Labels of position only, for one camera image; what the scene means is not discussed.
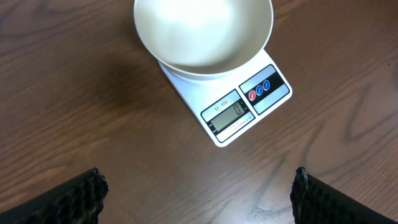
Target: scale control panel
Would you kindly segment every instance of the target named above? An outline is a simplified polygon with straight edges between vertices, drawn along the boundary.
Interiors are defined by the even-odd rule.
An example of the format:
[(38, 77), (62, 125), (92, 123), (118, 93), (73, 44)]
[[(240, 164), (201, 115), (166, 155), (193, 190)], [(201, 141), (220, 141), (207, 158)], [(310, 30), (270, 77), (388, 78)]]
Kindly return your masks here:
[[(248, 106), (238, 91), (250, 103)], [(268, 65), (201, 112), (211, 132), (222, 143), (290, 93), (282, 77)]]

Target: scale platform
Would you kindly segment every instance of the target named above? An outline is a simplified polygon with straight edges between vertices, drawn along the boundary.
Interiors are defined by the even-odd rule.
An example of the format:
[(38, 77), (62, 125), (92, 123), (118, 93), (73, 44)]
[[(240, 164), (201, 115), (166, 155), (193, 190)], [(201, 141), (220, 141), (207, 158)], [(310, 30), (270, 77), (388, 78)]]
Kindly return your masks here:
[(216, 80), (192, 80), (162, 63), (160, 67), (218, 147), (227, 146), (292, 96), (292, 87), (265, 50)]

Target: red button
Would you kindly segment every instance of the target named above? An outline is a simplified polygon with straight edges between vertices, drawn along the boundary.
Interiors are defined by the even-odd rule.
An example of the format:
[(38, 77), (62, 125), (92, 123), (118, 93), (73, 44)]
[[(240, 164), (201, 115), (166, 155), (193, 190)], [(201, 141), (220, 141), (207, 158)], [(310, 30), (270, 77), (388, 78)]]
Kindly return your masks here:
[(256, 92), (254, 90), (249, 92), (249, 100), (253, 101), (256, 99)]

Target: button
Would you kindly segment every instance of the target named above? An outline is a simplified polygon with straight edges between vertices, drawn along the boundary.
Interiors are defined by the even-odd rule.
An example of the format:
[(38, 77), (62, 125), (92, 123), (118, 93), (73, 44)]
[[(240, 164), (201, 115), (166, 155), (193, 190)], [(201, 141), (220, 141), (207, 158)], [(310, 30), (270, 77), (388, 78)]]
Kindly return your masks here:
[(261, 85), (258, 85), (258, 86), (256, 87), (257, 96), (260, 96), (260, 95), (262, 94), (262, 92), (263, 92), (262, 86), (261, 86)]
[(264, 81), (264, 83), (262, 84), (262, 87), (264, 87), (265, 91), (268, 91), (269, 88), (271, 87), (271, 84), (269, 83), (268, 80)]
[(249, 92), (249, 100), (253, 101), (256, 99), (256, 92), (254, 90)]

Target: brown wooden surface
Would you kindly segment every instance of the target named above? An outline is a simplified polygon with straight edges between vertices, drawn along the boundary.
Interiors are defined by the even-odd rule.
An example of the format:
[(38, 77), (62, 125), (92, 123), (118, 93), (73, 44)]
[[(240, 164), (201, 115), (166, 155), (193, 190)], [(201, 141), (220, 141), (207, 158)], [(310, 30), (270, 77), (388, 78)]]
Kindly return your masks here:
[(398, 220), (398, 1), (274, 0), (293, 97), (217, 148), (130, 0), (0, 0), (0, 211), (98, 167), (101, 223), (292, 223), (298, 166)]

